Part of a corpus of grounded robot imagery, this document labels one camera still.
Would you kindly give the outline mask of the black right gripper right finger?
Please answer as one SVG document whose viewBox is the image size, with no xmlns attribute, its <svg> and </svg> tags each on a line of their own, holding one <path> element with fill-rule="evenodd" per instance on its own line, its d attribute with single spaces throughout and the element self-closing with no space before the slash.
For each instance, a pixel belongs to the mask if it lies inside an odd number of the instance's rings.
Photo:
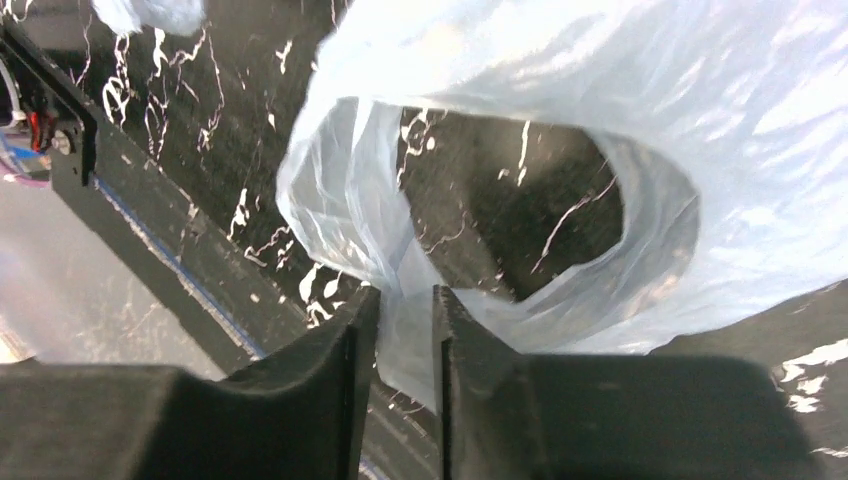
<svg viewBox="0 0 848 480">
<path fill-rule="evenodd" d="M 720 356 L 521 353 L 433 290 L 444 479 L 822 479 L 769 373 Z"/>
</svg>

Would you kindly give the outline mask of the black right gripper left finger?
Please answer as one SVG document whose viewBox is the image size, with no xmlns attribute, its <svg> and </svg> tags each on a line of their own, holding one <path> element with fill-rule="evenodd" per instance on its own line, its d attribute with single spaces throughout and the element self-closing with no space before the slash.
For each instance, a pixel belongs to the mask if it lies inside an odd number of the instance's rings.
<svg viewBox="0 0 848 480">
<path fill-rule="evenodd" d="M 380 294 L 229 377 L 166 365 L 1 369 L 5 479 L 354 479 Z"/>
</svg>

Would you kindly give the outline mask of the light blue plastic bag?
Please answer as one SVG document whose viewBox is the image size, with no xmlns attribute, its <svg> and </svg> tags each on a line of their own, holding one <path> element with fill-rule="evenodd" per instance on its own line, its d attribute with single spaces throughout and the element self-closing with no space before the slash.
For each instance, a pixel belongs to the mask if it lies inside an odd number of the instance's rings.
<svg viewBox="0 0 848 480">
<path fill-rule="evenodd" d="M 236 251 L 175 258 L 268 352 L 430 291 L 524 351 L 645 353 L 847 276 L 843 1 L 96 1 L 110 121 Z"/>
</svg>

